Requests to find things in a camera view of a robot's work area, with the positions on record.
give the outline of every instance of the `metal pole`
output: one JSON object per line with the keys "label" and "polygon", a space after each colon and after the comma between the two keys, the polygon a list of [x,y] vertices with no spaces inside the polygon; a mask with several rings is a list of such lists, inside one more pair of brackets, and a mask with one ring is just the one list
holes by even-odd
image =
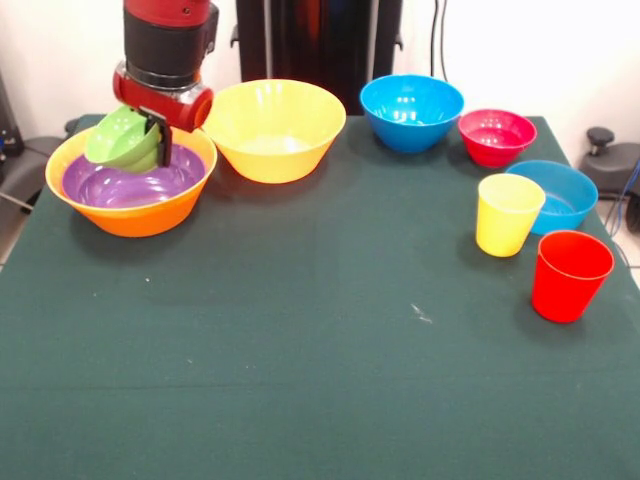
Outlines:
{"label": "metal pole", "polygon": [[264,45],[267,63],[267,78],[273,78],[273,32],[271,25],[271,0],[263,1],[264,7]]}
{"label": "metal pole", "polygon": [[376,61],[376,38],[378,37],[378,7],[380,0],[371,0],[371,18],[369,21],[369,46],[367,49],[367,83],[373,80],[373,67]]}
{"label": "metal pole", "polygon": [[6,193],[0,192],[0,198],[4,198],[6,201],[14,203],[19,207],[26,208],[29,211],[33,210],[33,207],[28,203],[24,203],[23,201],[18,200],[17,198],[12,197],[11,195],[7,195]]}

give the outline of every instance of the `white speck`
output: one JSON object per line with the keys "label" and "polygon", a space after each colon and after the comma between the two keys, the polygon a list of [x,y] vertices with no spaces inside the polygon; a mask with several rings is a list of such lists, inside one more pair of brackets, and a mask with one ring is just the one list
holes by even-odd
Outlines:
{"label": "white speck", "polygon": [[424,314],[424,312],[422,310],[420,310],[420,308],[418,308],[418,306],[415,303],[411,304],[411,308],[413,308],[413,313],[416,314],[418,319],[422,320],[423,322],[433,324],[433,321],[429,317],[427,317]]}

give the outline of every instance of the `cup rim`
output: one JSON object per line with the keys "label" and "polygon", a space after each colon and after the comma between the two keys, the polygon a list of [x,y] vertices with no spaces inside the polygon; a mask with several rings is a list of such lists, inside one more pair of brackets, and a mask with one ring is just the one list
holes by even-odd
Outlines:
{"label": "cup rim", "polygon": [[[559,269],[558,267],[556,267],[555,265],[553,265],[542,253],[542,246],[545,240],[548,240],[550,237],[556,236],[556,235],[572,235],[572,236],[578,236],[578,237],[582,237],[585,239],[588,239],[591,242],[597,243],[600,247],[602,247],[604,249],[604,251],[606,251],[609,255],[609,260],[611,262],[611,266],[609,267],[609,269],[607,270],[606,273],[603,273],[601,275],[596,275],[596,276],[592,276],[592,277],[585,277],[585,276],[579,276],[579,275],[572,275],[570,273],[564,272],[561,269]],[[577,230],[556,230],[555,232],[551,232],[551,233],[547,233],[546,235],[544,235],[540,241],[538,242],[538,257],[542,259],[542,261],[544,261],[544,263],[551,268],[552,270],[558,272],[559,274],[568,277],[568,278],[572,278],[574,280],[600,280],[602,278],[607,278],[611,272],[613,272],[613,270],[616,267],[616,259],[613,255],[613,252],[611,251],[611,249],[607,246],[606,243],[604,243],[602,240],[600,240],[599,238],[594,237],[593,235],[589,235],[588,233],[584,233],[584,232],[579,232]]]}
{"label": "cup rim", "polygon": [[[487,185],[487,182],[489,182],[492,179],[495,179],[497,177],[517,177],[519,180],[522,179],[524,180],[524,183],[529,184],[529,186],[533,187],[534,190],[537,191],[538,194],[541,194],[541,201],[539,201],[539,205],[536,204],[535,207],[531,207],[531,208],[503,208],[501,206],[496,205],[495,203],[489,201],[483,194],[482,194],[482,187]],[[536,182],[534,182],[533,180],[531,180],[530,178],[527,178],[523,175],[516,175],[514,173],[494,173],[491,175],[487,175],[486,177],[484,177],[480,183],[478,184],[478,196],[480,198],[482,198],[482,200],[484,200],[487,204],[489,204],[491,207],[500,210],[501,212],[505,212],[505,213],[514,213],[514,214],[519,214],[519,213],[533,213],[535,211],[540,211],[542,209],[542,206],[544,205],[544,202],[547,200],[547,194],[545,193],[544,189],[538,185]]]}

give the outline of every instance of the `red cup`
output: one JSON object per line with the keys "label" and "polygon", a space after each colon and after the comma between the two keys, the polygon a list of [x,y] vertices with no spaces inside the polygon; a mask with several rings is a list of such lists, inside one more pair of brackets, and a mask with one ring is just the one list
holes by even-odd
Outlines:
{"label": "red cup", "polygon": [[533,281],[533,308],[547,320],[578,320],[613,271],[611,250],[597,238],[573,230],[542,237]]}

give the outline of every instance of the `purple bowl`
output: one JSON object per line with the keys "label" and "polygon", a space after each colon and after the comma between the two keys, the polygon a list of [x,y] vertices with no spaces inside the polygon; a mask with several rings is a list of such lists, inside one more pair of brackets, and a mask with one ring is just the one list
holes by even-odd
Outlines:
{"label": "purple bowl", "polygon": [[77,158],[64,172],[62,188],[73,201],[99,208],[131,208],[163,202],[193,187],[205,166],[182,145],[171,147],[171,164],[147,173],[129,173]]}

